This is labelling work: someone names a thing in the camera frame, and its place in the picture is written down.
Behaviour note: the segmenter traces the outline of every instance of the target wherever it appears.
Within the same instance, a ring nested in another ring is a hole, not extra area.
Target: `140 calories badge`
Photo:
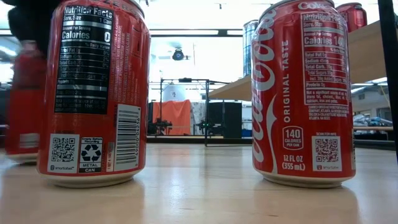
[[[300,150],[303,148],[303,129],[298,126],[288,126],[283,129],[284,148]]]
[[[96,137],[81,139],[79,173],[101,172],[102,141]]]

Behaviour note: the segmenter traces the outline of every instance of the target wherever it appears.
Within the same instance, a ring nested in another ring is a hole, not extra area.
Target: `recycling symbol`
[[[88,144],[81,150],[84,162],[97,162],[101,157],[101,149],[96,144]]]

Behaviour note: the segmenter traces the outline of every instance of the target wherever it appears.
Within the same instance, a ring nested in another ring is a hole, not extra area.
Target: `nutrition facts label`
[[[63,13],[56,113],[106,114],[113,11],[67,6]]]
[[[344,21],[335,14],[302,14],[304,100],[310,119],[348,115],[349,80]]]

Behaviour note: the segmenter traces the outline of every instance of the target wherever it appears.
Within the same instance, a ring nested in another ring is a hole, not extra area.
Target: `orange cloth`
[[[160,103],[154,103],[153,122],[160,118]],[[167,101],[162,103],[162,120],[167,120],[173,124],[172,130],[166,134],[183,135],[191,134],[191,102],[185,101]]]

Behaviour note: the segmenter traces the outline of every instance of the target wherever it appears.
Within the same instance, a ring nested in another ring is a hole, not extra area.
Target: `blurred can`
[[[355,31],[368,24],[368,18],[366,17],[366,11],[362,8],[361,3],[352,2],[342,4],[336,8],[341,16],[347,22],[348,32]]]
[[[252,20],[243,25],[243,77],[251,75],[251,40],[258,24],[258,20]]]
[[[55,10],[38,170],[64,187],[130,180],[145,166],[150,34],[133,0]]]
[[[252,41],[253,166],[265,179],[329,188],[355,175],[346,22],[332,0],[285,0]]]
[[[6,153],[17,162],[35,162],[42,129],[47,61],[34,41],[21,44],[10,90]]]

